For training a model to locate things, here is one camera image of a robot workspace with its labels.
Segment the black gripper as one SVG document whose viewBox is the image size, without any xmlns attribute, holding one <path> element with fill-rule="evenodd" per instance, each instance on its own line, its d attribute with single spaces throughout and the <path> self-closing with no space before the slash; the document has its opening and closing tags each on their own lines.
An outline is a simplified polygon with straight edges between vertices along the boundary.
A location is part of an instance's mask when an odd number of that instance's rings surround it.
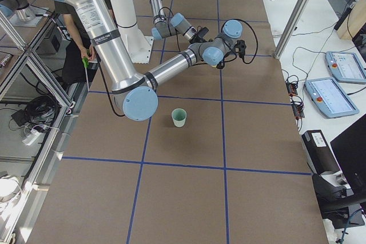
<svg viewBox="0 0 366 244">
<path fill-rule="evenodd" d="M 207 42 L 207 40 L 205 40 L 204 36 L 206 36 L 208 32 L 209 32 L 209 29 L 207 27 L 201 27 L 200 29 L 196 30 L 194 32 L 194 35 L 192 36 L 192 43 Z"/>
<path fill-rule="evenodd" d="M 242 39 L 239 39 L 236 41 L 236 44 L 233 46 L 233 48 L 225 54 L 226 57 L 229 55 L 234 55 L 235 57 L 240 57 L 241 59 L 245 58 L 246 54 L 246 44 L 245 41 Z M 224 68 L 224 61 L 221 61 L 216 66 L 217 69 L 223 69 Z"/>
</svg>

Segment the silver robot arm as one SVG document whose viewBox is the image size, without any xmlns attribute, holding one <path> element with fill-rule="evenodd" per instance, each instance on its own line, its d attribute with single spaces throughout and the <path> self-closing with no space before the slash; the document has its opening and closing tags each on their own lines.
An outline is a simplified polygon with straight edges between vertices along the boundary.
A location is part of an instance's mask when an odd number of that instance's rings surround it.
<svg viewBox="0 0 366 244">
<path fill-rule="evenodd" d="M 133 0 L 54 1 L 74 7 L 112 80 L 115 105 L 134 121 L 149 119 L 156 112 L 156 89 L 160 84 L 199 61 L 217 66 L 242 44 L 242 24 L 238 20 L 226 21 L 215 39 L 206 41 L 206 31 L 196 30 L 180 13 L 168 18 L 162 0 L 149 0 L 154 24 L 149 37 L 138 28 Z M 135 69 L 136 62 L 150 59 L 154 41 L 175 35 L 189 41 L 186 50 L 146 73 Z"/>
<path fill-rule="evenodd" d="M 153 23 L 152 36 L 155 40 L 161 40 L 174 35 L 182 35 L 189 43 L 202 43 L 206 40 L 204 36 L 208 33 L 207 27 L 196 29 L 193 25 L 181 14 L 165 12 L 169 9 L 163 5 L 163 0 L 149 0 L 152 8 Z"/>
</svg>

